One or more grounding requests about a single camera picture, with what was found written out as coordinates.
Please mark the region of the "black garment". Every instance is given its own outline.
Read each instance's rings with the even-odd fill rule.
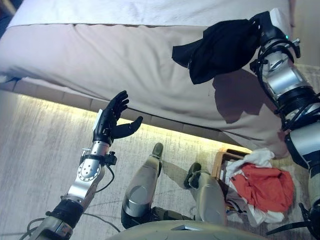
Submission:
[[[174,46],[172,59],[189,69],[193,84],[201,84],[246,65],[258,48],[259,39],[259,27],[253,21],[221,21],[207,28],[203,39]]]

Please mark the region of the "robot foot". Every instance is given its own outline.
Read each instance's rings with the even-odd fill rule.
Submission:
[[[152,150],[152,154],[151,156],[159,159],[159,172],[158,172],[158,177],[160,176],[161,173],[161,169],[162,169],[162,162],[161,162],[161,156],[162,156],[162,152],[164,150],[164,145],[161,142],[158,142],[154,145],[153,150]]]
[[[198,162],[195,162],[194,164],[191,165],[189,168],[188,174],[184,179],[183,185],[186,189],[190,188],[198,188],[199,187],[199,177],[200,177],[200,171],[201,170],[201,164]]]
[[[163,150],[164,150],[164,145],[161,142],[156,143],[152,150],[152,156],[157,159],[160,159]]]

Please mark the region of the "pile of clothes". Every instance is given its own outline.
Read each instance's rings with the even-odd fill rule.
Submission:
[[[293,202],[292,177],[272,167],[270,160],[274,157],[263,148],[229,162],[225,168],[225,184],[229,186],[225,200],[238,213],[246,214],[253,227],[281,222]]]

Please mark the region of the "white bed sheet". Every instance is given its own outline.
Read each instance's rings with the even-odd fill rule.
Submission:
[[[9,27],[32,24],[201,26],[247,19],[289,0],[24,0]]]

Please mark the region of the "carpet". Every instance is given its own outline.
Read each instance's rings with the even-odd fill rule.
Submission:
[[[96,113],[46,100],[0,91],[0,240],[18,239],[27,224],[45,216],[59,203],[76,177],[81,148],[90,147]],[[129,121],[120,119],[119,123]],[[96,194],[87,213],[98,215],[123,230],[121,206],[127,186],[147,159],[154,145],[164,145],[163,168],[158,179],[153,206],[192,217],[195,200],[183,189],[191,164],[201,163],[211,172],[216,153],[229,144],[143,124],[132,136],[117,139],[111,146],[117,157],[114,182]],[[308,206],[308,172],[290,157],[274,160],[276,167],[291,173],[295,184],[293,206],[281,224],[250,227],[246,216],[228,216],[230,227],[265,236],[282,224],[302,220],[298,203]],[[100,187],[109,182],[106,171]],[[105,239],[116,234],[109,225],[83,215],[71,239]],[[306,229],[282,232],[270,239],[311,239]]]

